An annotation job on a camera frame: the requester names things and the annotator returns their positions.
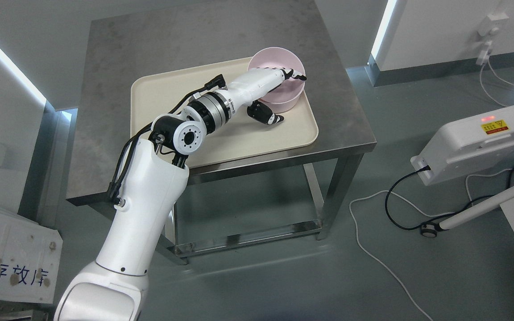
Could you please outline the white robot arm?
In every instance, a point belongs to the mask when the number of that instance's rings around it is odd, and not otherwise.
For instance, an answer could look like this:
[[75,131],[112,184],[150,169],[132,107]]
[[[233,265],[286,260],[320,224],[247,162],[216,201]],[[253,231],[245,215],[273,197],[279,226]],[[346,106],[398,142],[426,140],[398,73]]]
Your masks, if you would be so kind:
[[55,321],[136,321],[148,293],[148,270],[163,227],[183,193],[186,159],[206,135],[242,107],[265,123],[281,122],[259,103],[283,82],[304,84],[304,69],[257,67],[226,83],[217,75],[186,94],[167,114],[139,130],[124,146],[108,199],[116,215],[96,260],[66,288]]

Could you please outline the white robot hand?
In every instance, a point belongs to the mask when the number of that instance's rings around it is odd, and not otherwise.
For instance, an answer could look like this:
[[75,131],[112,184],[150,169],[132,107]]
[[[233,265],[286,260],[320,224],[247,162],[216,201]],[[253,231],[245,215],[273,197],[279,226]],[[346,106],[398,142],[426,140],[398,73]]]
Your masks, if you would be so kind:
[[294,74],[293,69],[281,67],[253,68],[226,82],[227,99],[231,103],[231,111],[236,112],[243,106],[247,107],[247,115],[257,122],[272,125],[284,121],[284,117],[275,114],[269,106],[258,99],[264,97],[284,81],[296,79],[305,82],[307,77]]

